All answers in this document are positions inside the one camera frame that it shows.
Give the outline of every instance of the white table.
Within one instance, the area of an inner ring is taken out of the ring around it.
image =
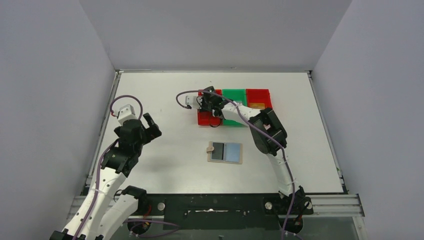
[[[122,185],[150,194],[276,193],[276,177],[268,158],[259,152],[246,127],[198,126],[197,112],[181,108],[176,94],[204,89],[269,89],[273,108],[285,127],[289,165],[307,193],[343,192],[329,141],[306,73],[122,73],[116,97],[140,99],[162,136],[143,147],[138,164]],[[120,99],[115,109],[132,104]],[[110,117],[100,152],[117,136],[118,121]],[[207,161],[209,141],[243,144],[243,163]]]

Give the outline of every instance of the metal frame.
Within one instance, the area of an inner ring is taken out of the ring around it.
[[[356,233],[359,240],[367,240],[368,234],[367,229],[365,228],[364,218],[361,216],[353,217],[353,224],[355,225]]]
[[[123,71],[121,71],[121,70],[117,70],[116,73],[115,73],[115,79],[113,80],[112,88],[110,90],[109,99],[107,100],[107,105],[106,105],[106,109],[104,111],[103,122],[101,123],[100,134],[99,134],[99,137],[98,137],[97,146],[95,147],[95,154],[94,154],[93,160],[91,161],[91,167],[90,167],[90,170],[88,172],[88,174],[89,174],[88,178],[93,177],[93,174],[94,174],[94,170],[95,170],[94,168],[95,168],[95,165],[97,163],[97,159],[98,159],[99,154],[100,154],[100,147],[102,146],[103,137],[105,136],[105,131],[106,131],[106,125],[108,124],[108,120],[109,120],[109,116],[110,116],[108,106],[112,103],[112,101],[115,98],[115,95],[117,94],[118,84],[119,84],[119,81],[121,80],[121,74],[122,73],[123,73]]]
[[[160,70],[160,69],[138,69],[138,70],[124,70],[120,69],[116,71],[115,79],[113,81],[113,85],[110,91],[110,96],[108,100],[108,105],[112,102],[112,100],[116,96],[116,92],[118,89],[118,85],[121,79],[122,73],[283,73],[285,71],[282,71],[281,69],[238,69],[237,67],[230,67],[230,68],[223,68],[223,69],[216,69],[216,70],[201,70],[201,69],[187,69],[187,70],[180,70],[180,69],[167,69],[167,70]],[[342,183],[342,186],[345,186],[345,182],[343,179],[342,170],[340,168],[339,162],[337,160],[336,152],[334,150],[333,142],[331,140],[327,123],[325,121],[325,118],[322,113],[322,109],[320,106],[320,103],[318,101],[318,97],[314,88],[313,79],[311,76],[310,70],[299,70],[299,71],[293,71],[290,72],[293,73],[307,73],[310,86],[313,92],[313,95],[315,97],[315,102],[318,107],[318,111],[324,126],[325,134],[327,135],[328,144],[331,149],[331,153],[335,162],[335,165],[337,167],[337,172],[340,177],[340,181]],[[106,108],[103,123],[101,125],[100,134],[99,134],[99,141],[97,143],[96,149],[95,149],[95,156],[91,163],[91,168],[89,170],[89,176],[86,180],[86,188],[90,187],[90,184],[92,182],[93,174],[94,174],[94,168],[97,162],[97,159],[100,154],[100,146],[103,142],[103,137],[105,135],[106,125],[109,119],[109,109]],[[367,240],[367,232],[364,224],[363,217],[365,216],[364,210],[362,208],[362,204],[359,198],[358,194],[312,194],[307,195],[311,198],[313,202],[313,209],[314,214],[312,215],[304,215],[304,218],[317,218],[317,217],[352,217],[354,221],[354,225],[356,228],[356,232],[358,235],[359,240]],[[85,196],[76,196],[72,202],[71,208],[69,210],[67,218],[70,220],[72,216],[76,213],[78,208],[80,207],[81,203],[84,201]],[[109,205],[109,207],[112,207],[114,202],[112,201]],[[130,218],[140,218],[142,216],[131,216]],[[164,216],[151,216],[155,219],[163,219]]]
[[[333,142],[331,140],[329,129],[327,127],[327,122],[324,118],[323,111],[321,110],[320,102],[318,101],[318,96],[317,96],[317,93],[315,91],[314,81],[313,81],[312,76],[311,76],[311,71],[308,71],[307,76],[309,78],[309,83],[310,83],[310,87],[312,88],[313,96],[315,97],[315,102],[316,102],[316,106],[318,107],[319,115],[321,116],[321,121],[322,121],[322,125],[324,126],[325,134],[327,135],[328,144],[330,146],[331,154],[332,154],[332,157],[334,159],[335,166],[337,168],[338,176],[340,178],[342,178],[343,177],[342,170],[340,169],[339,161],[337,161],[336,152],[334,150]]]
[[[361,200],[358,194],[330,194],[330,195],[306,195],[313,203],[312,215],[304,215],[304,218],[319,218],[319,217],[354,217],[361,218],[364,216],[364,210],[361,205]],[[85,196],[76,196],[73,199],[72,205],[68,213],[68,219],[71,219],[79,210],[84,202]],[[108,209],[115,204],[111,201]],[[152,218],[163,218],[163,215],[151,215]]]

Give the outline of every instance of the gray wall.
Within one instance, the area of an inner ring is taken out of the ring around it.
[[[353,0],[312,77],[370,239],[423,239],[424,1]]]
[[[77,0],[0,3],[0,236],[62,230],[114,69]]]
[[[116,69],[311,70],[351,0],[80,0]]]

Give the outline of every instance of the black mount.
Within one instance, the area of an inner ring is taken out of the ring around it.
[[[144,215],[149,211],[150,201],[147,198],[147,191],[136,186],[127,186],[122,190],[121,195],[130,195],[138,200],[138,208],[135,215]]]
[[[216,93],[215,88],[213,86],[205,88],[204,91]],[[227,100],[224,100],[219,96],[209,93],[202,93],[202,97],[203,99],[201,102],[200,111],[214,111],[215,117],[224,118],[222,109],[225,105],[229,103]],[[287,132],[272,108],[268,107],[266,109],[261,110],[260,114],[249,119],[249,123],[253,124],[255,127],[259,128],[260,130],[277,140],[283,148],[287,147]],[[280,149],[277,144],[275,144],[273,141],[269,140],[267,137],[260,134],[253,128],[250,128],[250,132],[252,134],[254,144],[261,153],[272,154],[274,156],[277,155],[277,151]]]
[[[101,169],[115,169],[117,174],[123,173],[128,178],[133,167],[139,162],[143,146],[162,135],[148,113],[143,114],[143,117],[149,128],[145,128],[138,119],[126,120],[122,126],[115,128],[114,132],[119,137],[118,146],[112,146],[104,155]]]
[[[249,119],[249,123],[277,140],[283,148],[287,147],[287,132],[272,108],[268,107],[261,110],[258,115]],[[261,153],[277,155],[280,147],[275,142],[260,134],[256,129],[250,128],[250,132],[252,133],[254,144]]]

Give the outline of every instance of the cable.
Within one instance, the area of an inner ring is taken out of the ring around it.
[[[114,116],[114,117],[117,117],[116,115],[114,115],[114,110],[112,109],[112,107],[114,106],[114,103],[117,100],[123,99],[123,98],[130,98],[130,99],[134,99],[134,100],[137,101],[138,105],[140,106],[140,115],[138,116],[137,119],[140,120],[142,118],[142,115],[143,115],[143,105],[140,102],[140,100],[133,95],[121,95],[121,96],[118,96],[117,98],[113,99],[112,102],[110,103],[110,106],[109,106],[110,114],[112,114],[112,116]]]
[[[114,105],[114,103],[118,100],[118,99],[122,99],[122,98],[131,98],[137,101],[137,103],[140,105],[140,115],[138,116],[138,120],[140,120],[142,118],[143,115],[143,105],[140,102],[140,100],[138,98],[136,98],[135,96],[132,95],[122,95],[122,96],[118,96],[117,98],[113,99],[112,102],[110,103],[109,106],[109,110],[111,113],[113,113],[114,111],[112,110],[112,106]],[[112,142],[111,145],[109,145],[108,147],[106,147],[106,149],[104,150],[104,152],[100,155],[100,158],[98,159],[98,163],[97,163],[97,168],[96,168],[96,172],[95,172],[95,189],[94,189],[94,196],[93,199],[91,201],[90,207],[88,207],[87,213],[85,214],[84,218],[82,219],[81,223],[79,224],[78,228],[76,229],[75,235],[72,237],[72,240],[77,240],[78,235],[81,232],[81,229],[83,229],[84,225],[86,224],[87,219],[89,218],[90,213],[92,212],[94,205],[96,203],[97,200],[97,196],[99,195],[99,187],[100,187],[100,169],[101,169],[101,165],[102,165],[102,161],[103,158],[105,157],[105,154],[113,147],[117,144],[118,139],[116,139],[114,142]]]
[[[176,99],[177,103],[178,103],[181,107],[183,107],[183,108],[185,108],[185,109],[191,109],[191,107],[190,107],[190,106],[184,106],[184,105],[182,105],[182,104],[178,101],[178,97],[179,97],[179,96],[181,96],[181,95],[183,95],[183,94],[191,94],[191,93],[212,94],[212,95],[215,95],[215,96],[217,96],[217,97],[223,98],[224,100],[226,100],[226,101],[228,101],[229,103],[233,104],[233,105],[235,106],[235,109],[237,110],[238,115],[240,116],[241,120],[243,120],[243,122],[245,122],[247,125],[249,125],[249,127],[251,127],[252,129],[256,130],[258,133],[260,133],[260,134],[264,135],[266,138],[268,138],[269,140],[271,140],[272,142],[274,142],[274,143],[275,143],[275,144],[276,144],[276,145],[277,145],[277,146],[281,149],[281,152],[282,152],[282,158],[283,158],[283,160],[284,160],[284,163],[285,163],[285,166],[286,166],[286,168],[287,168],[288,174],[290,175],[291,186],[292,186],[292,188],[293,188],[293,193],[292,193],[292,195],[291,195],[291,202],[290,202],[290,205],[288,206],[288,210],[287,210],[287,214],[285,215],[284,223],[282,224],[281,240],[283,240],[283,239],[284,239],[284,235],[285,235],[285,228],[286,228],[286,225],[287,225],[287,220],[289,219],[290,211],[292,210],[293,203],[295,202],[295,193],[296,193],[296,191],[295,191],[295,187],[296,187],[296,186],[295,186],[295,178],[293,177],[292,171],[290,170],[289,163],[287,162],[287,159],[286,159],[286,153],[285,153],[285,151],[284,151],[283,146],[282,146],[282,145],[281,145],[281,144],[280,144],[277,140],[275,140],[273,137],[271,137],[270,135],[268,135],[266,132],[264,132],[264,131],[260,130],[259,128],[257,128],[257,127],[256,127],[256,126],[254,126],[253,124],[251,124],[251,123],[248,121],[248,119],[246,119],[246,118],[243,116],[243,114],[240,112],[239,106],[238,106],[238,105],[237,105],[234,101],[230,100],[229,98],[227,98],[227,97],[225,97],[225,96],[219,95],[219,94],[218,94],[218,93],[216,93],[216,92],[210,92],[210,91],[206,91],[206,90],[189,90],[189,91],[183,91],[183,92],[180,92],[180,93],[178,93],[178,94],[176,95],[175,99]]]
[[[156,234],[156,235],[149,235],[149,236],[144,236],[144,235],[139,235],[139,238],[157,238],[157,237],[162,237],[162,236],[166,236],[172,233],[175,233],[176,231],[180,230],[180,226],[175,224],[175,223],[171,223],[171,222],[166,222],[166,221],[157,221],[157,220],[146,220],[146,219],[128,219],[126,221],[124,221],[124,223],[140,223],[140,224],[136,224],[133,227],[131,227],[131,229],[129,230],[130,234],[134,234],[133,229],[135,227],[138,227],[140,225],[142,225],[143,223],[153,223],[153,224],[163,224],[163,225],[169,225],[169,226],[174,226],[176,227],[175,229],[171,230],[171,231],[167,231],[164,233],[160,233],[160,234]]]
[[[97,163],[97,170],[96,170],[96,176],[95,176],[95,191],[94,191],[93,200],[91,201],[91,204],[90,204],[90,207],[87,210],[87,213],[85,214],[84,218],[82,219],[81,223],[79,224],[78,228],[76,229],[76,232],[72,237],[72,240],[77,240],[78,235],[81,232],[81,229],[83,229],[84,224],[86,224],[86,221],[89,218],[89,215],[94,208],[94,204],[96,203],[96,200],[97,200],[97,195],[99,194],[98,190],[99,190],[99,185],[100,185],[100,167],[101,167],[101,164],[102,164],[103,157],[109,151],[109,149],[111,149],[111,147],[113,147],[115,144],[117,144],[117,142],[118,142],[118,139],[116,139],[111,145],[106,147],[104,152],[100,155],[100,159],[98,160],[98,163]]]
[[[293,234],[293,236],[295,236],[296,238],[300,239],[300,240],[304,240],[299,234],[293,233],[293,232],[288,232]]]
[[[122,192],[122,189],[118,189],[118,190],[115,192],[115,194],[113,195],[113,200],[115,201],[115,203],[117,202],[117,201],[115,200],[115,197],[117,196],[117,193],[118,193],[119,191],[121,191],[121,192]]]
[[[211,128],[217,128],[217,127],[221,126],[221,124],[223,124],[223,119],[222,118],[219,118],[218,125],[214,126],[214,125],[211,124],[211,118],[212,118],[212,116],[210,115],[209,118],[208,118],[208,121],[209,121],[209,126]]]

